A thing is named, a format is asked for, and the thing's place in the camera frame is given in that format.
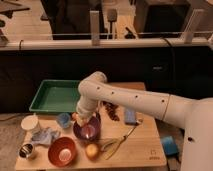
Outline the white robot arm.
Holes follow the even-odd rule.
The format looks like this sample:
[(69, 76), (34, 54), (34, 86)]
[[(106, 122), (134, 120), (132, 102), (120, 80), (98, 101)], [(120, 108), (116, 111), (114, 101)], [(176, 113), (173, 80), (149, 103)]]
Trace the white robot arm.
[(115, 87), (96, 71), (78, 85), (77, 113), (88, 120), (99, 101), (131, 108), (185, 130), (181, 171), (213, 171), (213, 97), (200, 100)]

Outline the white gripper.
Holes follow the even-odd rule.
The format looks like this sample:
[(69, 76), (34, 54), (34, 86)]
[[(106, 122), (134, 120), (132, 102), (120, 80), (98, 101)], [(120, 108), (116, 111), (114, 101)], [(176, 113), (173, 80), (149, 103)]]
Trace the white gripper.
[(77, 107), (77, 123), (80, 127), (83, 127), (86, 123), (88, 123), (95, 112), (94, 109)]

